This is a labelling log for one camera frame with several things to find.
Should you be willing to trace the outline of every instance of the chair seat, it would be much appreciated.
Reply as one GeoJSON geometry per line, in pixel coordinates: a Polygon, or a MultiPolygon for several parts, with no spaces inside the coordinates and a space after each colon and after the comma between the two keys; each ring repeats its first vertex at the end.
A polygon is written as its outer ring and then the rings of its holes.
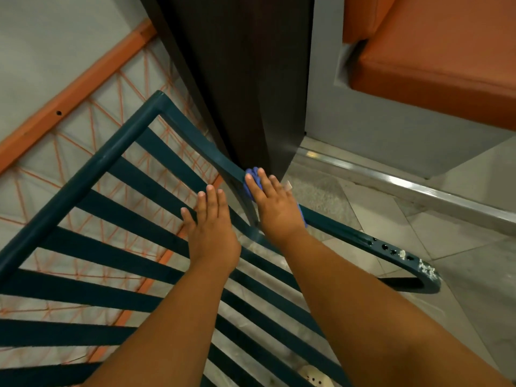
{"type": "Polygon", "coordinates": [[[350,85],[516,130],[516,0],[396,0],[350,85]]]}

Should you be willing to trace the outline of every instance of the person's left hand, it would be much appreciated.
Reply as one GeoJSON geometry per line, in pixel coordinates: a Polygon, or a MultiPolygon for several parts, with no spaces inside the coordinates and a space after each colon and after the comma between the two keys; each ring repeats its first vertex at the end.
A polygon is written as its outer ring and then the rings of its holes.
{"type": "Polygon", "coordinates": [[[231,227],[229,206],[222,189],[212,185],[206,193],[197,196],[197,224],[186,208],[181,208],[184,226],[188,233],[190,268],[207,265],[210,269],[229,274],[238,264],[242,246],[231,227]]]}

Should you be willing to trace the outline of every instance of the finger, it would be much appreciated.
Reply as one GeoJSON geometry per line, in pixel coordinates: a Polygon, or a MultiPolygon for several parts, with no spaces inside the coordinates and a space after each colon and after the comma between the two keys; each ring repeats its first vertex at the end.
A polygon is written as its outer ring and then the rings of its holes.
{"type": "Polygon", "coordinates": [[[258,169],[258,176],[260,177],[261,188],[263,189],[265,195],[267,195],[268,197],[276,195],[276,190],[274,190],[273,185],[270,182],[269,178],[267,178],[267,175],[265,174],[265,170],[263,168],[258,169]]]}
{"type": "Polygon", "coordinates": [[[278,195],[286,195],[285,189],[281,185],[280,181],[278,181],[278,178],[276,178],[274,175],[271,175],[269,176],[269,180],[278,195]]]}
{"type": "Polygon", "coordinates": [[[197,223],[206,221],[206,193],[199,191],[197,194],[197,223]]]}
{"type": "Polygon", "coordinates": [[[188,234],[195,229],[195,221],[187,208],[181,208],[181,216],[183,217],[183,225],[188,234]]]}
{"type": "Polygon", "coordinates": [[[229,220],[231,222],[229,217],[228,200],[225,197],[223,189],[217,190],[217,200],[219,202],[219,219],[229,220]]]}
{"type": "Polygon", "coordinates": [[[206,220],[215,220],[219,213],[219,204],[217,203],[217,193],[213,185],[206,186],[206,220]]]}
{"type": "Polygon", "coordinates": [[[260,204],[261,202],[267,199],[267,196],[256,184],[255,179],[251,174],[246,174],[246,185],[249,188],[249,191],[253,195],[253,198],[255,199],[255,202],[257,204],[260,204]]]}

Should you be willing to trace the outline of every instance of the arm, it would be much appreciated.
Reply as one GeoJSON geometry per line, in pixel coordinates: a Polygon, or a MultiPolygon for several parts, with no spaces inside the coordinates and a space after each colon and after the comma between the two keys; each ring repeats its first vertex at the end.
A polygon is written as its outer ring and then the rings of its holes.
{"type": "Polygon", "coordinates": [[[224,192],[199,193],[198,225],[181,211],[188,232],[190,268],[118,350],[83,384],[153,387],[199,385],[220,296],[241,246],[231,227],[224,192]]]}
{"type": "Polygon", "coordinates": [[[265,235],[298,282],[310,311],[355,386],[512,384],[396,291],[306,231],[291,192],[258,172],[246,183],[265,235]]]}

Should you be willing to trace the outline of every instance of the black column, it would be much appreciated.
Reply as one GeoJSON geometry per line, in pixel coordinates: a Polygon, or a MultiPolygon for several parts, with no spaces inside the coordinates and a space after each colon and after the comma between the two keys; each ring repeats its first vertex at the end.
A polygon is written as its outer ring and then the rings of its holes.
{"type": "Polygon", "coordinates": [[[219,149],[283,177],[304,136],[313,0],[141,0],[219,149]]]}

